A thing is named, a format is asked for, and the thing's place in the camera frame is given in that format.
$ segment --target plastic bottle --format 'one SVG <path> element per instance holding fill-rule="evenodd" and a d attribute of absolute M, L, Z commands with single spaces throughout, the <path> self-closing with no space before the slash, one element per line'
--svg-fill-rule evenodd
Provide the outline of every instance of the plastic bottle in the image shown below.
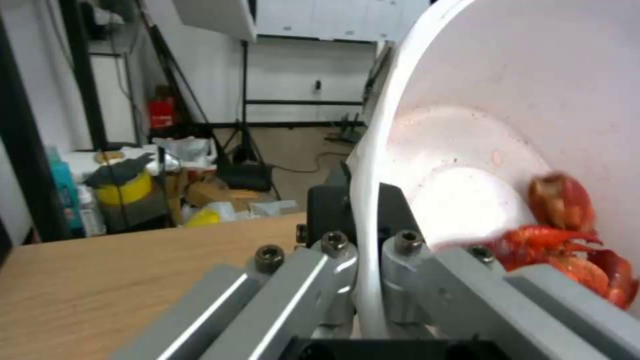
<path fill-rule="evenodd" d="M 100 206 L 93 196 L 89 186 L 78 185 L 78 200 L 80 205 L 80 217 L 86 237 L 100 236 L 107 233 L 104 218 L 100 212 Z"/>

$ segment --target cooked crawfish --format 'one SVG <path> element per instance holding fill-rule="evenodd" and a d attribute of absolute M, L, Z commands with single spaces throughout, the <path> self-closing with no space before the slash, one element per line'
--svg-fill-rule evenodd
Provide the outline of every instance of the cooked crawfish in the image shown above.
<path fill-rule="evenodd" d="M 638 279 L 631 264 L 611 250 L 589 254 L 588 259 L 608 276 L 607 293 L 602 296 L 620 309 L 627 309 L 638 292 Z"/>
<path fill-rule="evenodd" d="M 601 268 L 589 260 L 575 256 L 550 256 L 548 263 L 569 279 L 607 298 L 610 292 L 609 278 Z"/>
<path fill-rule="evenodd" d="M 541 224 L 563 230 L 595 232 L 596 213 L 587 190 L 565 173 L 535 177 L 529 185 L 529 207 Z"/>
<path fill-rule="evenodd" d="M 521 266 L 548 263 L 550 256 L 570 256 L 574 252 L 593 252 L 587 245 L 571 242 L 583 239 L 602 244 L 598 236 L 578 231 L 558 230 L 544 225 L 525 225 L 504 233 L 498 240 L 486 244 L 507 271 Z"/>

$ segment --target hex socket screw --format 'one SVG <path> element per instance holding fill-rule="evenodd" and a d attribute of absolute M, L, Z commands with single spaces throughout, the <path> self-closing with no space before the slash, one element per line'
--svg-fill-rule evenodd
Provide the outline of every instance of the hex socket screw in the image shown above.
<path fill-rule="evenodd" d="M 484 245 L 473 245 L 470 246 L 467 251 L 474 258 L 478 259 L 483 264 L 490 264 L 495 260 L 495 255 L 493 251 Z"/>
<path fill-rule="evenodd" d="M 253 257 L 255 268 L 264 274 L 273 274 L 284 263 L 284 250 L 278 245 L 264 245 Z"/>
<path fill-rule="evenodd" d="M 328 231 L 320 238 L 320 249 L 331 258 L 339 257 L 349 244 L 349 238 L 342 231 Z"/>
<path fill-rule="evenodd" d="M 396 251 L 402 255 L 414 255 L 420 251 L 424 239 L 422 235 L 413 230 L 400 230 L 394 236 Z"/>

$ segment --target cardboard box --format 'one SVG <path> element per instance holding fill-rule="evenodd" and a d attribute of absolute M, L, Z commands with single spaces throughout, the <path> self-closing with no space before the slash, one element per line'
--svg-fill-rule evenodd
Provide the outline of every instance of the cardboard box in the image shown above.
<path fill-rule="evenodd" d="M 187 170 L 182 169 L 178 173 L 167 174 L 166 176 L 166 197 L 171 211 L 173 222 L 176 225 L 182 225 L 182 198 L 185 195 L 184 190 L 188 184 Z"/>
<path fill-rule="evenodd" d="M 193 183 L 187 189 L 187 201 L 202 208 L 210 202 L 230 202 L 235 211 L 249 209 L 250 202 L 272 201 L 270 194 L 250 190 L 230 190 L 218 178 L 206 179 Z"/>

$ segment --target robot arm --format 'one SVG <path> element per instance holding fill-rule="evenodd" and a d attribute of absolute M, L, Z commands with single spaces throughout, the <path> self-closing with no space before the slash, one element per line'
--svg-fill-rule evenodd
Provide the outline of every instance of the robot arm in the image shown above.
<path fill-rule="evenodd" d="M 392 339 L 350 339 L 358 251 L 350 215 L 331 208 L 345 206 L 335 201 L 343 191 L 310 191 L 305 245 L 286 261 L 266 245 L 244 269 L 215 266 L 114 358 L 640 358 L 640 325 L 553 268 L 506 274 L 486 249 L 429 251 L 401 192 L 386 186 L 380 265 Z"/>

